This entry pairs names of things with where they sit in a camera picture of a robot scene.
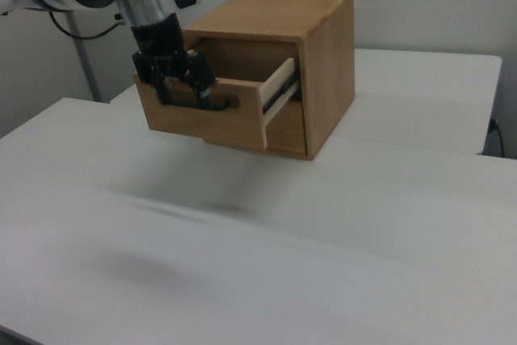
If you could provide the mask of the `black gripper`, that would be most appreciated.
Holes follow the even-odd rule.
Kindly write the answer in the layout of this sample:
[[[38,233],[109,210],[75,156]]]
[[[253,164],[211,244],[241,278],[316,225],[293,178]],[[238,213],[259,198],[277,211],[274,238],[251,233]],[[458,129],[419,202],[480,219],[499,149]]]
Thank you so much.
[[[212,108],[210,93],[216,82],[215,76],[203,53],[187,55],[175,13],[154,24],[131,27],[131,31],[139,48],[132,55],[137,73],[144,84],[153,87],[161,105],[171,104],[165,76],[184,77],[188,69],[187,84],[195,92],[201,108]]]

